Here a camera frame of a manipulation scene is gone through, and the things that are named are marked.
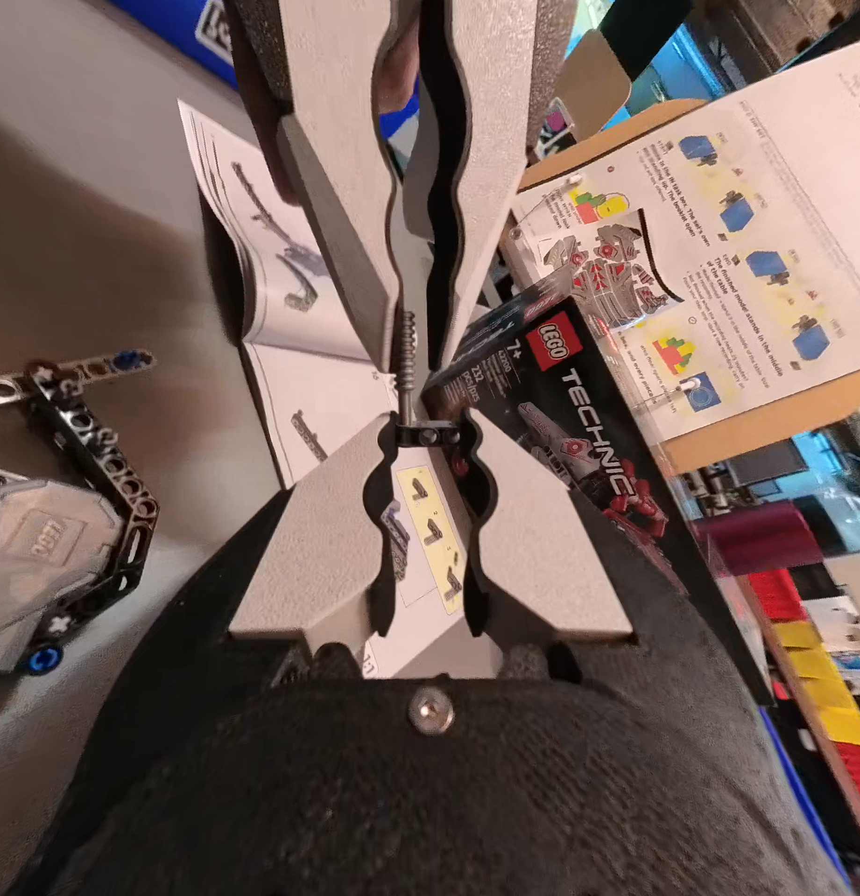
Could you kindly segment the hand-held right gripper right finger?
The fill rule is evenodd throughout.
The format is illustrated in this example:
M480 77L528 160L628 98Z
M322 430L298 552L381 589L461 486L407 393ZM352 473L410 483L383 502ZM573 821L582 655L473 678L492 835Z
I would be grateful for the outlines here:
M568 487L476 409L463 412L472 514L463 610L495 644L621 641L633 634Z

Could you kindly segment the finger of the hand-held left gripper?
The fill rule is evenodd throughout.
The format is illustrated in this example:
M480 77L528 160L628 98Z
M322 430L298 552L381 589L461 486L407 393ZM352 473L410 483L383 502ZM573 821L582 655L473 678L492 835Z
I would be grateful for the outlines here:
M374 87L399 3L281 1L279 15L292 101L279 147L357 337L389 369L402 279L390 240L395 176Z
M419 6L419 110L402 207L408 231L434 250L425 286L432 372L454 358L552 98L529 126L538 2Z

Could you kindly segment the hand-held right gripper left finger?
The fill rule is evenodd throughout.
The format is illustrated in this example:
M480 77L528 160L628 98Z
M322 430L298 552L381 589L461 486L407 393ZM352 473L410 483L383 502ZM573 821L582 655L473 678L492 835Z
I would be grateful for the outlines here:
M389 633L397 582L382 517L397 424L380 414L290 491L230 622L235 638L365 644Z

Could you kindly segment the black toy connector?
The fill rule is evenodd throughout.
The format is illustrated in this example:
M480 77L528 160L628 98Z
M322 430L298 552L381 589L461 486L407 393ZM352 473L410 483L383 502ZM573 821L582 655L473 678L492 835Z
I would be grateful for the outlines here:
M459 443L461 432L452 421L424 420L413 424L398 423L395 426L396 442L402 448L426 449L454 446Z

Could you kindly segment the grey toy shock absorber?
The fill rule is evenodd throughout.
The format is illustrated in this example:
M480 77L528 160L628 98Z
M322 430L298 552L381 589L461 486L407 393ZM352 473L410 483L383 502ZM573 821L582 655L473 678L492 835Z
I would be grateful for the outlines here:
M402 309L396 354L395 386L400 424L412 428L416 421L416 320L411 310Z

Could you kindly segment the black toy set box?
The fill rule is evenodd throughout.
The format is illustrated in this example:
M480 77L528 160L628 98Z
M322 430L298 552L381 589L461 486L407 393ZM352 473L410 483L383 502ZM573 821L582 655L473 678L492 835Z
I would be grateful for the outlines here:
M567 487L583 493L693 605L732 657L754 700L772 706L761 630L735 577L656 460L577 303L532 287L466 331L431 374L427 409L478 409Z

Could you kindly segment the instruction booklet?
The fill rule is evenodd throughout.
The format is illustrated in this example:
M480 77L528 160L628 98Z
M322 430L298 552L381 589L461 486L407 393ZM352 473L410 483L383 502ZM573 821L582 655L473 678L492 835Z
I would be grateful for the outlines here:
M242 346L282 484L327 460L381 412L390 375L357 339L301 208L275 191L261 152L178 101L200 193L243 279ZM397 608L363 651L365 678L493 678L502 652L473 637L462 608L469 517L442 454L401 450L387 514Z

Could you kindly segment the blue storage bin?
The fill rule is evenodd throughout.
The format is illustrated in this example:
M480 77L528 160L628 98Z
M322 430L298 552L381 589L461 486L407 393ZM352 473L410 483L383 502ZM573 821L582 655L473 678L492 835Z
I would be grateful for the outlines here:
M112 1L112 4L233 89L231 33L222 1Z

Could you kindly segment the sticker sheet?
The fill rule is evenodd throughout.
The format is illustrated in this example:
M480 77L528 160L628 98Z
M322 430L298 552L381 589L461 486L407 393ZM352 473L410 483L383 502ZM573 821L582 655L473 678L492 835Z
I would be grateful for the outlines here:
M540 265L570 271L571 296L607 330L626 330L682 305L660 275L644 209L536 238Z

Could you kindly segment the red storage bin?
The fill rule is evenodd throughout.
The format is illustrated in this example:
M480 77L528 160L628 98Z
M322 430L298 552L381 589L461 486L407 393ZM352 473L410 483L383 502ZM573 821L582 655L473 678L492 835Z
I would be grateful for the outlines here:
M747 575L762 611L773 623L808 622L809 614L788 569Z

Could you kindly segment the partly built toy chassis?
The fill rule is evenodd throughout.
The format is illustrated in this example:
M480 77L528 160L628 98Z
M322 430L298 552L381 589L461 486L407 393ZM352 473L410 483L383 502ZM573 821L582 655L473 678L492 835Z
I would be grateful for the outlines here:
M154 365L149 351L124 350L0 375L0 408L21 405L75 475L0 469L0 676L51 673L77 630L140 583L159 503L84 388Z

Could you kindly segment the yellow storage bin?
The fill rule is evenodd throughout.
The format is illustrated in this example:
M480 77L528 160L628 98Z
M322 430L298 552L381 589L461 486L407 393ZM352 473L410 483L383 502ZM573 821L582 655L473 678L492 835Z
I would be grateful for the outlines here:
M803 620L773 623L772 627L830 740L860 746L860 708L817 629Z

